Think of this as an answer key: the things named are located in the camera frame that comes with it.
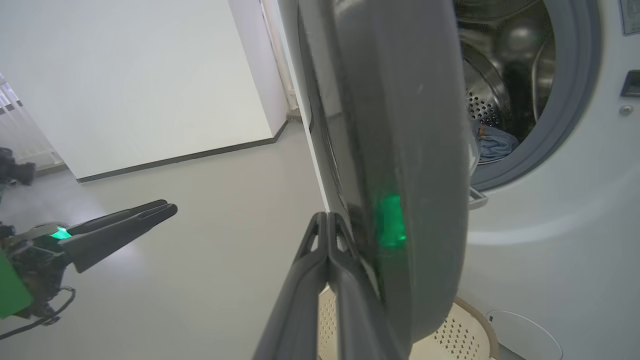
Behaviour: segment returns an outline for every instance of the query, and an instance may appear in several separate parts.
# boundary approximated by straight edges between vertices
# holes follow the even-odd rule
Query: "white washing machine front panel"
[[[640,69],[640,35],[623,35],[618,1],[599,5],[602,68],[586,112],[544,164],[471,212],[459,292],[485,314],[540,324],[563,360],[637,358],[640,98],[620,92]]]

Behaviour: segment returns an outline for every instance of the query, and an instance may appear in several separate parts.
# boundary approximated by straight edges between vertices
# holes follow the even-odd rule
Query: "washing machine door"
[[[348,218],[408,350],[445,320],[465,251],[470,130],[453,2],[299,6],[296,45],[326,200]]]

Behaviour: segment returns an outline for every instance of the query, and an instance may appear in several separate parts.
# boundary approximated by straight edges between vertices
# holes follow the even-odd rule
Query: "screw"
[[[620,108],[620,115],[627,116],[632,112],[634,112],[634,107],[631,105],[624,105],[623,107]]]

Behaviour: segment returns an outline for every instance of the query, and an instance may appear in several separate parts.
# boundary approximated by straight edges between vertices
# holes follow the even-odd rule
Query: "green light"
[[[71,237],[71,234],[69,234],[64,227],[58,226],[58,231],[51,234],[50,236],[58,240],[63,240],[63,239],[69,239]]]
[[[392,194],[378,204],[378,241],[382,247],[399,248],[406,243],[400,195]]]

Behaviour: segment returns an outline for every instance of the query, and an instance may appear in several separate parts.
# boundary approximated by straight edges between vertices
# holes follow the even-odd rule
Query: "beige plastic basket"
[[[337,360],[335,294],[327,286],[320,294],[318,356]],[[410,360],[498,360],[498,339],[478,310],[456,297],[444,324],[413,344]]]

